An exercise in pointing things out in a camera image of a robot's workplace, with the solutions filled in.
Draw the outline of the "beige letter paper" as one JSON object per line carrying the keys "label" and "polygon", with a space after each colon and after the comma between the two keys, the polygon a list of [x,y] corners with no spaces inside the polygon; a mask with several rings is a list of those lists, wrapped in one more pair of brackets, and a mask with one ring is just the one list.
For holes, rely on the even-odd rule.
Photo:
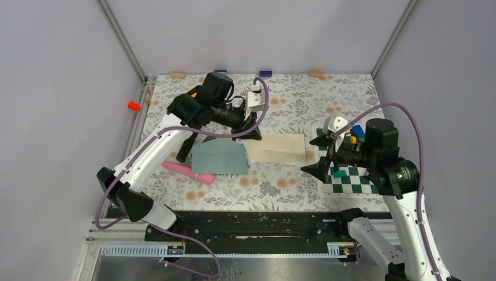
{"label": "beige letter paper", "polygon": [[266,134],[262,140],[243,140],[243,146],[255,163],[307,164],[304,134]]}

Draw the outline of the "light blue envelope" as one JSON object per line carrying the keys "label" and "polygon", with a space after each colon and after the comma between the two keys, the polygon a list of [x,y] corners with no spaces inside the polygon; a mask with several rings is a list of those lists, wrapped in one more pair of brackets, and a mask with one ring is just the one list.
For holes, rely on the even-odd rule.
{"label": "light blue envelope", "polygon": [[191,169],[196,174],[248,174],[244,146],[227,139],[214,139],[192,148]]}

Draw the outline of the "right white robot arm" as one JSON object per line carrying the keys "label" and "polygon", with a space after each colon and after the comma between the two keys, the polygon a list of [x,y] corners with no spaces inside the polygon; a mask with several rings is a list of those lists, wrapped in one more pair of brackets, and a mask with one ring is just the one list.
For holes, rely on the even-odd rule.
{"label": "right white robot arm", "polygon": [[453,280],[435,245],[419,191],[420,172],[413,162],[399,155],[398,130],[381,118],[366,123],[364,140],[346,143],[349,122],[331,116],[311,145],[326,146],[318,162],[302,167],[321,182],[340,165],[362,167],[386,203],[399,238],[396,248],[376,230],[359,208],[341,211],[335,232],[343,241],[355,240],[380,267],[385,280]]}

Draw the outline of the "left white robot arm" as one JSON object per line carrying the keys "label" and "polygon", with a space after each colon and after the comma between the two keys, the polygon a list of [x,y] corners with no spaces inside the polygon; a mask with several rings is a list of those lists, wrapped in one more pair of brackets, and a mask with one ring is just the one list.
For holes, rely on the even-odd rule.
{"label": "left white robot arm", "polygon": [[159,166],[178,146],[191,148],[187,139],[194,134],[210,135],[201,128],[214,122],[231,128],[231,139],[261,140],[259,125],[268,111],[269,88],[260,78],[254,78],[252,89],[263,90],[264,108],[260,115],[253,112],[245,97],[238,107],[231,105],[234,99],[234,83],[219,72],[210,72],[200,85],[177,95],[167,107],[166,114],[154,131],[121,163],[110,169],[102,167],[97,179],[104,192],[96,210],[95,226],[104,230],[113,223],[102,225],[99,215],[105,200],[114,203],[131,222],[143,221],[159,230],[169,241],[181,235],[177,216],[166,205],[145,195],[143,189]]}

